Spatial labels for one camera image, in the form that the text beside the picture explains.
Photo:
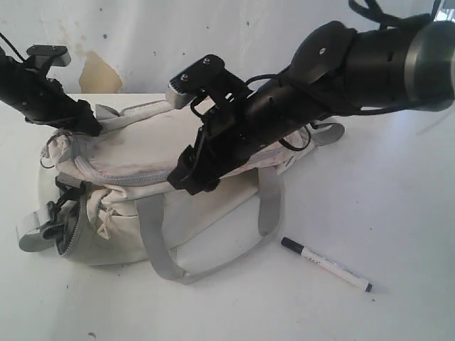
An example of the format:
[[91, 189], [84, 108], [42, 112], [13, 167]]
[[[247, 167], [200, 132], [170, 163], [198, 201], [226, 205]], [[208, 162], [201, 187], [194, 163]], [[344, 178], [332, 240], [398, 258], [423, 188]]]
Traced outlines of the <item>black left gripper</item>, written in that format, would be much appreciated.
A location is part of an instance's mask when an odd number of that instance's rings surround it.
[[34, 124], [71, 125], [71, 131], [88, 136], [99, 136], [102, 130], [88, 102], [75, 101], [60, 83], [10, 56], [1, 58], [1, 101]]

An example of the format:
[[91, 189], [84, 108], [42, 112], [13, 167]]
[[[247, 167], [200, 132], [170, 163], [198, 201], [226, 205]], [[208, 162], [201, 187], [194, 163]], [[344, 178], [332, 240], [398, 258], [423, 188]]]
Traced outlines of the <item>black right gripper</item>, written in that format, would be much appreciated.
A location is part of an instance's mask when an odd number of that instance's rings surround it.
[[311, 141], [307, 125], [320, 117], [320, 104], [284, 76], [249, 81], [265, 79], [250, 97], [234, 101], [229, 111], [214, 107], [202, 116], [204, 125], [195, 145], [182, 152], [167, 177], [173, 188], [191, 195], [210, 192], [225, 174], [219, 167], [243, 166], [275, 143], [293, 152], [307, 148]]

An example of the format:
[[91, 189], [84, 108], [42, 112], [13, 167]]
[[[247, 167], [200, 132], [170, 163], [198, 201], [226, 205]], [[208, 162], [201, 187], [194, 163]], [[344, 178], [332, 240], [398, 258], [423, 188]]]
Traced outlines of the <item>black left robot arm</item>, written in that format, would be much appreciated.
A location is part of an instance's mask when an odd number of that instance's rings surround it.
[[98, 136], [102, 125], [85, 100], [69, 97], [63, 86], [48, 72], [71, 62], [64, 45], [32, 45], [24, 58], [14, 45], [1, 39], [17, 55], [14, 59], [1, 50], [1, 101], [24, 115], [29, 124]]

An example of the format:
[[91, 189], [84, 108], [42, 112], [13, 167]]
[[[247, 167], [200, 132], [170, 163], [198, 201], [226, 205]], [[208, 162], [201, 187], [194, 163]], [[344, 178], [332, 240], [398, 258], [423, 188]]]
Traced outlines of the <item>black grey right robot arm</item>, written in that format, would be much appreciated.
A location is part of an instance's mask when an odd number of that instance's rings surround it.
[[454, 23], [428, 14], [400, 18], [376, 1], [349, 2], [378, 28], [360, 32], [340, 21], [313, 31], [281, 72], [255, 76], [251, 90], [208, 54], [169, 82], [175, 108], [199, 113], [201, 127], [170, 172], [168, 182], [195, 195], [213, 190], [220, 179], [266, 147], [287, 141], [330, 117], [375, 116], [403, 110], [438, 112], [454, 103]]

